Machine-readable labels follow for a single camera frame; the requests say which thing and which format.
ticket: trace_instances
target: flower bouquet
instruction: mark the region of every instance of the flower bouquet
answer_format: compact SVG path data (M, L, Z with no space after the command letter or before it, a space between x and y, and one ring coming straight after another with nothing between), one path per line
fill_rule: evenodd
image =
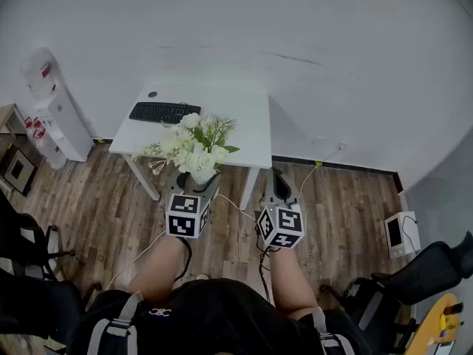
M192 113L184 116L178 125L170 126L162 142L144 147L141 153L165 158L148 163L154 175L173 162L180 172L190 172L194 182L203 185L221 172L228 154L239 150L226 145L235 123L218 116L201 118Z

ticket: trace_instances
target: tabletop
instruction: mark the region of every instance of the tabletop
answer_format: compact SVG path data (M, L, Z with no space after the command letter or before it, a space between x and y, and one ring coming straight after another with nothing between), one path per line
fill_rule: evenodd
M0 129L7 123L8 118L15 111L15 104L0 106Z
M157 96L149 98L150 92ZM271 139L268 94L224 87L148 84L138 98L130 104L118 130L110 152L140 153L140 149L160 142L166 128L159 123L131 120L129 114L139 101L168 103L185 102L201 107L200 115L218 115L236 120L236 129L227 144L240 150L228 156L227 164L258 168L271 168Z
M421 325L415 332L414 339L411 341L409 348L404 355L422 355L427 351L427 344L431 338L437 339L440 336L440 316L443 313L443 310L447 306L453 306L458 304L457 297L452 294L444 294L430 309L430 312L427 314L425 319L422 321ZM458 314L453 314L449 317L449 323L455 324L458 323L459 316ZM441 342L451 342L455 339L456 330L447 330L445 337L442 338Z

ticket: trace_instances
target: person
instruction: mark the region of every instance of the person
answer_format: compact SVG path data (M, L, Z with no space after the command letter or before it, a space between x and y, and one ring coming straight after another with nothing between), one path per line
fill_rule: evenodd
M185 249L179 238L164 237L128 292L99 294L76 329L68 355L87 354L98 322L118 318L137 292L143 301L131 322L138 354L370 354L344 312L322 312L293 249L270 253L274 306L236 280L194 280L172 290ZM345 352L328 351L322 345L330 344L323 341L324 332L339 334L332 343ZM102 340L96 351L119 354L124 343Z

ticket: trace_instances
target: round table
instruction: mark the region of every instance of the round table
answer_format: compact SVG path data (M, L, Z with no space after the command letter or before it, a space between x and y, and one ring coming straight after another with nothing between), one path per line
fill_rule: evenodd
M405 355L421 355L426 353L431 339L438 339L440 336L440 316L443 310L447 306L453 306L455 304L458 304L457 297L452 293L448 293L444 294L435 305L432 306L432 309L430 309L430 312L415 332L414 339L407 348ZM447 317L449 318L449 325L458 323L460 319L458 314ZM447 330L445 336L439 342L451 342L455 339L456 332L456 329Z

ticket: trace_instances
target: shirt logo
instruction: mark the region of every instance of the shirt logo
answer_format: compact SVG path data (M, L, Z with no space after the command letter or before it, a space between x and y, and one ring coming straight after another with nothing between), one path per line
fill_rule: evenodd
M157 309L157 308L153 308L152 310L150 310L148 313L150 313L152 316L162 316L162 317L169 317L169 314L166 314L166 313L171 313L172 310L171 309Z

